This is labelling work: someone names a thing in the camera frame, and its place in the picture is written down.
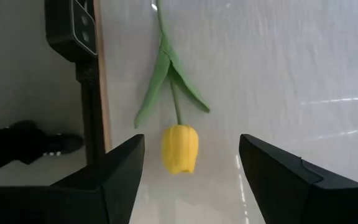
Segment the green leaf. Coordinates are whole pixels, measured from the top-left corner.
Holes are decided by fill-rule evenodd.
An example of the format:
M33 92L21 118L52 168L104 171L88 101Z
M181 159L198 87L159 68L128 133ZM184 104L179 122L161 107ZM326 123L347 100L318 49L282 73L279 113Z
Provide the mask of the green leaf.
M135 128L147 118L153 111L154 105L157 102L158 93L160 93L162 83L167 77L168 69L171 64L169 56L163 51L162 45L158 52L157 61L154 66L154 73L149 83L149 89L147 90L146 96L140 107L139 112L135 119Z
M184 82L184 79L182 78L182 76L177 72L177 70L175 69L175 67L173 66L173 64L171 63L170 67L169 67L169 72L168 74L171 76L173 82L179 87L179 89L189 98L189 100L200 110L209 113L210 109L207 106L207 104L204 102L204 100L201 98L200 93L198 93L198 90L195 88L195 91L197 91L198 93L198 97L197 95L193 94L193 92L191 92L190 88L188 88L188 86L186 85L186 83Z
M188 75L185 73L185 70L180 64L178 56L173 50L168 39L164 36L161 38L161 46L165 51L165 53L170 57L172 73L174 74L174 78L175 78L175 84L179 86L182 92L191 100L191 102L195 106L209 113L210 111L209 106L201 96L200 91L188 78Z

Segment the tulip flower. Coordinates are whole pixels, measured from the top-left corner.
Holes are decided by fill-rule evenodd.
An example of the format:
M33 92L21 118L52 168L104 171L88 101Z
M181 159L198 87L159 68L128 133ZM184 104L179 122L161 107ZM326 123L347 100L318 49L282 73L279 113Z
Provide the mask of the tulip flower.
M158 57L154 67L154 73L149 83L143 104L135 119L135 128L150 115L157 102L161 86L167 78L170 81L173 102L177 114L178 125L164 131L162 140L162 160L165 167L171 174L179 172L193 173L198 154L198 135L189 125L182 125L176 86L193 102L199 109L209 113L209 107L201 97L197 87L192 84L190 79L181 66L181 63L172 48L167 37L167 31L162 21L162 10L160 0L157 0L157 15L160 26L160 47Z

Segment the floor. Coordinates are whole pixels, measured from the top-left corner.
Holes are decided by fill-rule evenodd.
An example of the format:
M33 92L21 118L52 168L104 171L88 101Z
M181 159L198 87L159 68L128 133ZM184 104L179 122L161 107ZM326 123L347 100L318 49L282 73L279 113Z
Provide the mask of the floor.
M162 131L175 124L168 83L134 129L157 56L154 2L101 0L112 142L146 140L131 223L264 223L237 166L242 133L358 181L358 1L161 2L173 47L212 111L180 97L200 153L193 175L168 174L160 160Z
M83 133L75 66L45 38L44 1L0 0L0 128L33 119L48 133ZM48 185L85 166L85 151L13 162L0 169L0 185Z

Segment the white surface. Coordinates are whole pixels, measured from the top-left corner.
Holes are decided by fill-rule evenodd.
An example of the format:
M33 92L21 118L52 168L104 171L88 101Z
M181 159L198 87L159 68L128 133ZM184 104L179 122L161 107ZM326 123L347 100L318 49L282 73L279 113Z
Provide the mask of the white surface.
M133 128L156 59L156 12L149 0L101 2L112 141L146 139L131 223L263 223L237 167L241 133L358 181L358 1L162 0L173 46L212 109L180 99L200 154L195 173L178 176L160 162L162 131L175 123L168 83Z
M0 168L0 186L46 186L82 169L85 150L62 156L43 156L31 165L13 161Z

